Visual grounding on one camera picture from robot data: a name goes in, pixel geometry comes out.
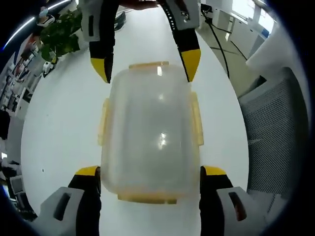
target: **plastic food container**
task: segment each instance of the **plastic food container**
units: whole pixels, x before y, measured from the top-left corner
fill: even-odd
[[[103,185],[121,200],[176,203],[200,172],[200,114],[184,70],[138,64],[112,81],[98,139]]]

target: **black cable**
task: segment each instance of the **black cable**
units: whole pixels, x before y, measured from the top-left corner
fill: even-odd
[[[219,47],[220,47],[220,50],[221,50],[221,52],[222,52],[223,59],[224,59],[224,62],[225,62],[226,73],[227,73],[228,78],[230,78],[230,72],[229,72],[229,70],[228,70],[226,57],[225,57],[224,51],[223,51],[223,49],[222,49],[222,46],[221,46],[221,44],[220,44],[220,42],[219,42],[219,39],[218,39],[218,37],[217,37],[215,31],[214,31],[213,28],[212,28],[212,25],[211,25],[211,23],[210,23],[210,21],[209,21],[209,18],[206,17],[206,15],[205,15],[205,13],[204,13],[203,10],[201,10],[201,13],[202,13],[202,15],[204,16],[204,18],[206,19],[206,23],[209,25],[209,27],[210,27],[210,29],[211,29],[213,35],[214,35],[215,38],[216,38],[216,41],[218,42],[218,45],[219,45]]]

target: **white tabletop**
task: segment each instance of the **white tabletop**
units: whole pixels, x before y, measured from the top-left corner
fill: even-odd
[[[201,164],[224,169],[234,186],[246,190],[248,145],[241,109],[216,56],[198,35],[201,61],[192,90],[197,92],[204,146]],[[116,33],[112,78],[130,64],[169,61],[182,66],[167,18],[161,8],[131,11]],[[22,135],[21,164],[30,205],[40,204],[67,186],[82,167],[100,165],[97,145],[101,108],[111,85],[94,71],[89,51],[68,55],[40,80],[29,105]],[[118,201],[102,186],[100,235],[200,235],[199,193],[177,205]]]

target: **desk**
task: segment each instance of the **desk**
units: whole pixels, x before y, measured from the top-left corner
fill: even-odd
[[[167,60],[182,66],[167,18],[161,8],[131,11],[116,33],[112,78],[130,64]],[[193,83],[204,131],[201,164],[226,170],[232,183],[246,190],[248,145],[241,109],[224,69],[198,35],[201,61]],[[94,71],[89,51],[67,55],[39,81],[26,115],[21,164],[24,187],[35,213],[40,204],[74,173],[100,165],[98,125],[111,85]],[[102,186],[100,235],[200,235],[199,192],[177,205],[118,201]]]

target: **potted plant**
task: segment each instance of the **potted plant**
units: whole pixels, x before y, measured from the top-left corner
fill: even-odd
[[[40,35],[43,47],[40,49],[44,60],[52,61],[53,56],[58,58],[80,50],[78,36],[75,34],[81,29],[82,12],[67,11],[57,21],[46,27]]]

